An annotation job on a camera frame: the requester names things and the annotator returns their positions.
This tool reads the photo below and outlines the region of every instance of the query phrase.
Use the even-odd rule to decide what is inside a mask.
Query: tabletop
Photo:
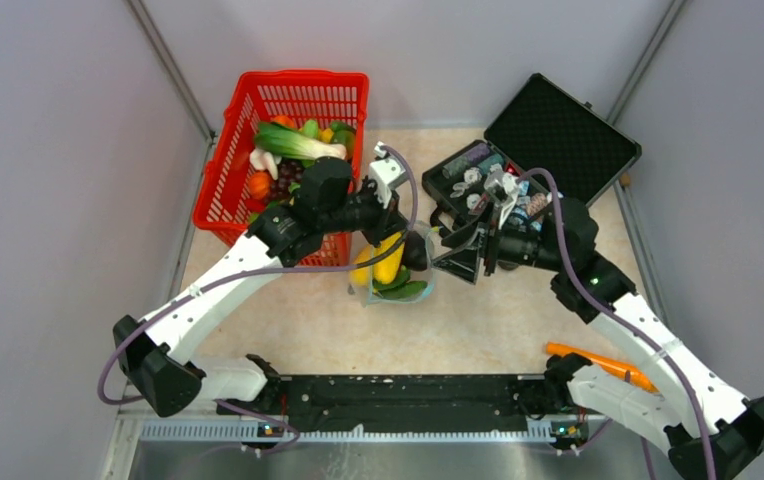
[[[424,171],[481,138],[482,131],[366,131],[363,160],[373,158],[373,146],[381,140],[406,158],[420,182]],[[426,222],[434,202],[418,190],[418,219]],[[408,187],[398,192],[401,211],[408,212]],[[600,226],[598,251],[642,290],[612,190],[592,205],[591,216]],[[353,236],[353,252],[365,244],[361,235]],[[182,285],[195,281],[227,250],[217,237],[197,230]],[[534,268],[498,269],[474,286],[438,272],[434,291],[420,303],[367,307],[347,294],[346,273],[284,275],[235,310],[198,353],[229,358],[255,353],[282,374],[541,373],[548,341],[625,360],[556,300],[550,290],[553,275]]]

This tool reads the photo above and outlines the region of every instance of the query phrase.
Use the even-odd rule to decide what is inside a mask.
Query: clear plastic container
[[[364,306],[378,304],[378,303],[394,303],[394,304],[408,304],[417,303],[428,297],[435,289],[435,272],[432,269],[432,257],[435,254],[435,242],[440,242],[437,229],[430,227],[423,222],[417,222],[414,226],[414,230],[419,233],[426,242],[426,264],[429,266],[422,272],[411,271],[408,282],[423,281],[426,282],[426,288],[419,293],[405,298],[384,298],[378,292],[374,292],[373,288],[368,288],[364,285],[350,285],[348,292],[351,295],[356,295],[361,299]],[[371,258],[375,258],[377,255],[384,253],[382,250],[374,250]]]

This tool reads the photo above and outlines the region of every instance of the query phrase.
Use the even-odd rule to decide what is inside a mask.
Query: gray wall
[[[607,113],[668,0],[145,0],[212,127],[248,70],[370,76],[368,123],[486,126],[541,71]]]
[[[203,153],[123,2],[0,2],[0,479],[97,475],[111,326],[166,295]]]
[[[619,126],[673,328],[764,395],[764,2],[691,4]]]

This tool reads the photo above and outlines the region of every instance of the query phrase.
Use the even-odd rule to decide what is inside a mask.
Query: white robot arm
[[[343,168],[346,164],[319,161],[306,172],[294,206],[268,209],[222,259],[161,309],[137,321],[125,317],[117,323],[114,334],[119,345],[144,322],[179,304],[139,335],[120,359],[123,371],[160,416],[173,415],[198,397],[253,402],[262,394],[269,378],[260,363],[244,359],[228,366],[206,365],[192,360],[194,353],[255,291],[316,251],[323,233],[360,230],[369,241],[378,243],[405,228],[405,220],[396,212],[398,197],[394,192],[403,181],[403,169],[384,150],[377,149],[377,153],[380,158],[371,163],[371,174],[362,189],[350,195],[346,194],[348,183],[344,183],[351,176],[349,169]],[[495,183],[504,187],[502,182]],[[514,191],[503,190],[506,194]],[[748,399],[703,365],[636,294],[632,282],[594,250],[597,226],[587,208],[573,199],[561,203],[563,228],[574,246],[574,271],[600,303],[661,345],[661,351],[653,351],[641,338],[579,297],[563,272],[555,236],[548,233],[555,229],[550,225],[550,214],[545,215],[546,234],[500,230],[507,216],[508,197],[495,198],[472,223],[446,237],[443,244],[451,250],[434,259],[433,268],[471,283],[476,282],[483,266],[486,275],[493,273],[498,261],[559,272],[552,282],[559,301],[624,351],[659,394],[626,383],[584,357],[569,355],[555,359],[544,375],[556,401],[614,419],[668,454],[684,478],[705,478],[700,425],[690,392],[665,362],[667,356],[686,373],[701,406],[701,421],[710,433],[718,478],[733,478],[764,450],[764,397]],[[239,273],[259,269],[269,270],[255,276]]]

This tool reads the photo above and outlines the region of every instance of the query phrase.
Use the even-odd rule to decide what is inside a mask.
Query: leek
[[[264,155],[264,150],[260,148],[256,148],[250,153],[250,163],[252,164],[252,168],[258,172],[267,170],[267,166],[265,166],[264,162],[262,161],[262,155]]]
[[[279,180],[279,168],[276,166],[276,159],[273,158],[273,154],[270,152],[264,152],[261,154],[261,163],[264,164],[264,168],[270,172],[270,176],[273,180]]]
[[[317,160],[320,157],[347,158],[347,149],[343,145],[329,145],[270,122],[258,124],[258,133],[253,142],[257,148],[273,155],[297,160]]]

